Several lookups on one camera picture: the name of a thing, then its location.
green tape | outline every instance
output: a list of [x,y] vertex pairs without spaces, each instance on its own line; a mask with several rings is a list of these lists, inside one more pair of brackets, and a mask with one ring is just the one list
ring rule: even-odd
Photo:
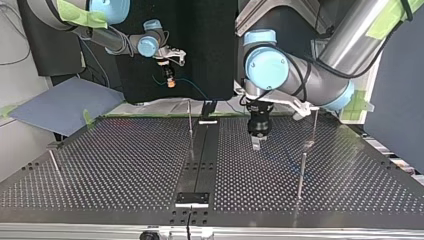
[[[412,12],[424,4],[424,0],[409,0]],[[390,0],[371,25],[366,36],[383,40],[399,21],[405,21],[406,13],[400,0]]]
[[15,108],[17,108],[17,107],[18,107],[18,105],[9,105],[9,106],[0,108],[0,116],[3,117],[3,118],[8,118],[9,114],[13,110],[15,110]]
[[102,12],[88,12],[65,0],[57,0],[60,19],[80,26],[107,28],[106,15]]
[[366,91],[355,91],[352,96],[352,101],[343,109],[340,119],[353,121],[360,119],[362,111],[367,109],[367,102],[364,99],[365,93]]
[[85,124],[87,125],[87,127],[88,128],[91,128],[93,126],[94,119],[91,118],[90,113],[88,112],[88,110],[87,109],[84,109],[82,115],[84,116]]

end effector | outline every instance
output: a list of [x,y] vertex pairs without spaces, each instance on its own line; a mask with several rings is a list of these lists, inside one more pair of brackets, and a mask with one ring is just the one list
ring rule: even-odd
[[254,149],[266,140],[272,129],[269,115],[280,97],[299,99],[330,111],[345,107],[354,93],[349,79],[279,49],[273,30],[255,30],[244,36],[246,107],[251,114],[248,131]]

white wall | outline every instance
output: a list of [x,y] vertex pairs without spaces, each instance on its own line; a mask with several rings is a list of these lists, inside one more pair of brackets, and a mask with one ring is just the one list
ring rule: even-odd
[[[1,0],[18,9],[16,0]],[[22,30],[20,21],[6,14]],[[0,13],[0,63],[19,60],[26,55],[28,43]],[[0,66],[0,108],[23,103],[48,89],[47,79],[39,77],[32,56],[14,65]],[[0,181],[40,156],[53,134],[36,127],[0,117]]]

black surface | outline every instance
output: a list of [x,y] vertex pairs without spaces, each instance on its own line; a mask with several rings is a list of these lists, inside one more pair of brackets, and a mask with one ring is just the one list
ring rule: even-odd
[[405,22],[384,49],[365,131],[390,151],[424,172],[424,7]]
[[27,0],[19,0],[22,24],[40,76],[76,74],[83,70],[78,37],[57,31],[40,21]]
[[[178,185],[191,184],[184,167],[199,159],[187,151],[187,120],[102,119],[57,152],[60,174],[47,157],[0,184],[0,222],[185,226],[189,209],[174,207],[186,192]],[[297,203],[299,156],[313,118],[272,120],[261,151],[252,150],[247,118],[220,118],[196,131],[197,166],[207,167],[193,171],[195,192],[210,193],[210,201],[193,211],[192,225],[422,228],[423,187],[333,117],[318,117]]]
[[[234,21],[236,0],[143,0],[132,1],[126,21],[117,26],[129,34],[143,32],[143,22],[159,19],[170,32],[169,45],[187,52],[186,65],[175,66],[177,78],[187,78],[199,86],[209,99],[229,99],[234,80]],[[136,56],[117,57],[125,98],[130,103],[166,97],[204,97],[187,82],[174,89],[164,82],[155,60]]]

metal rod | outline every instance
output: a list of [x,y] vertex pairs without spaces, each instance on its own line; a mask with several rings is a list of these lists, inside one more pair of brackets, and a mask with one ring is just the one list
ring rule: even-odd
[[298,200],[302,199],[303,178],[304,178],[304,175],[305,175],[307,155],[308,155],[307,153],[302,153],[302,160],[301,160],[301,165],[300,165],[299,188],[298,188],[298,191],[297,191],[297,199]]
[[314,129],[312,130],[312,141],[315,142],[315,133],[317,131],[318,111],[315,111]]
[[56,157],[54,156],[53,150],[49,150],[50,157],[52,158],[54,169],[60,171],[59,165],[57,164]]
[[188,100],[187,107],[188,107],[188,121],[189,121],[188,124],[190,126],[190,130],[189,130],[190,138],[193,138],[193,122],[191,120],[191,102],[190,102],[190,99]]

